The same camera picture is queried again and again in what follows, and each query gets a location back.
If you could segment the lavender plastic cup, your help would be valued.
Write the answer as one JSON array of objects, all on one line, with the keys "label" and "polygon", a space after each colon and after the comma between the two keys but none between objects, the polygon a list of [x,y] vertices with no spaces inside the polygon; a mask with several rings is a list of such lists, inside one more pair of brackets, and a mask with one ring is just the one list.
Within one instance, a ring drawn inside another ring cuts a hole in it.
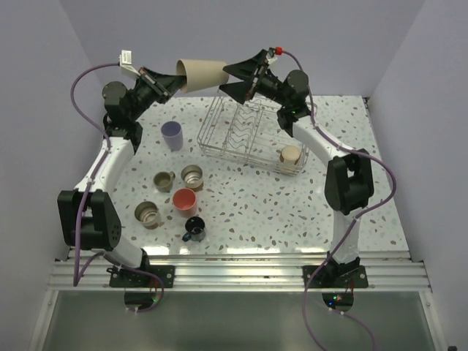
[{"label": "lavender plastic cup", "polygon": [[166,145],[171,151],[179,151],[183,147],[184,137],[182,127],[177,121],[168,121],[161,126],[161,133]]}]

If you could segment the white steel cup cork base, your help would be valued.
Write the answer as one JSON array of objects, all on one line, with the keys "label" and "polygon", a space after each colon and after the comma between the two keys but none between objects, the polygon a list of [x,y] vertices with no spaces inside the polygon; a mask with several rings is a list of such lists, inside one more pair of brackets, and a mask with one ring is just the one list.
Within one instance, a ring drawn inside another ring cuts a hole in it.
[{"label": "white steel cup cork base", "polygon": [[296,146],[285,146],[280,153],[279,169],[283,173],[294,173],[300,159],[301,152]]}]

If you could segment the coral pink cup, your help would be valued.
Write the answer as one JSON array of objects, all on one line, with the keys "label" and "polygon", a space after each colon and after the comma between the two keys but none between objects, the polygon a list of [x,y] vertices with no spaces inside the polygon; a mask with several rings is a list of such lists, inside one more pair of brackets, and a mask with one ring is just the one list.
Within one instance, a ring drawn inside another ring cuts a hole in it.
[{"label": "coral pink cup", "polygon": [[189,188],[179,189],[173,195],[173,205],[182,217],[192,217],[197,213],[197,195]]}]

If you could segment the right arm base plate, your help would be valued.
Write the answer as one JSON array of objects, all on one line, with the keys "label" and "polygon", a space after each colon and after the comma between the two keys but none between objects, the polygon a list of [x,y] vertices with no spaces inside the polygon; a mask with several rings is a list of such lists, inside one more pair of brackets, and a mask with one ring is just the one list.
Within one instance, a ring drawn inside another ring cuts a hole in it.
[{"label": "right arm base plate", "polygon": [[314,275],[309,287],[314,289],[367,288],[369,281],[363,265],[349,270],[325,266]]}]

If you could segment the tall beige cup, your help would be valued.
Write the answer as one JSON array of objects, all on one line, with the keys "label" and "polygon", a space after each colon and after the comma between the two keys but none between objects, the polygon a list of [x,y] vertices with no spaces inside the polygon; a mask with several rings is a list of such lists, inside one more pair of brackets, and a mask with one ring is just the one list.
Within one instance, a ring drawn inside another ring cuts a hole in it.
[{"label": "tall beige cup", "polygon": [[223,61],[178,60],[175,72],[186,78],[181,91],[186,94],[226,84],[229,80],[229,75],[223,70],[226,65]]}]

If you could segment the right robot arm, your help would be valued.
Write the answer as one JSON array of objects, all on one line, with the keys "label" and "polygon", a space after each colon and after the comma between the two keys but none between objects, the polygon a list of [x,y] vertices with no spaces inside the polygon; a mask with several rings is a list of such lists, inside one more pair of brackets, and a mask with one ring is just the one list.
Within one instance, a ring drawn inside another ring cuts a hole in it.
[{"label": "right robot arm", "polygon": [[333,209],[333,240],[325,277],[332,286],[342,287],[360,262],[356,216],[374,194],[371,161],[366,150],[342,145],[314,120],[309,76],[301,67],[290,71],[284,80],[272,73],[271,63],[282,54],[280,48],[269,48],[223,67],[237,81],[219,88],[240,104],[257,94],[278,104],[280,129],[306,146],[326,167],[324,196]]}]

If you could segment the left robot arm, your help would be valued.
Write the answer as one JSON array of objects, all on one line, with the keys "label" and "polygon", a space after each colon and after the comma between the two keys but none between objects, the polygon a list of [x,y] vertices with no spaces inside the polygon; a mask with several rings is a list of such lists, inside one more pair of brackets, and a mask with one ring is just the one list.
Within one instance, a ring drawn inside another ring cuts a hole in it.
[{"label": "left robot arm", "polygon": [[75,251],[102,253],[114,264],[127,266],[126,278],[144,287],[152,277],[144,250],[122,235],[111,193],[140,147],[143,128],[138,119],[154,104],[164,104],[186,83],[183,75],[166,75],[146,67],[136,72],[135,85],[120,81],[102,90],[105,116],[97,129],[101,149],[90,170],[71,190],[58,195],[58,212],[66,245]]}]

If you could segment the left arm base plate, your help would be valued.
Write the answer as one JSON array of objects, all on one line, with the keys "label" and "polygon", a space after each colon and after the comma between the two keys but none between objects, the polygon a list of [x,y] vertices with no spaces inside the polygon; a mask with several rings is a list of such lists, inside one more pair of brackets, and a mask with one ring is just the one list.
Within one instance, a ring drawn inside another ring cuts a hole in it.
[{"label": "left arm base plate", "polygon": [[109,286],[112,288],[172,288],[176,277],[174,265],[150,265],[148,273],[133,273],[129,270],[111,267],[106,270],[110,274]]}]

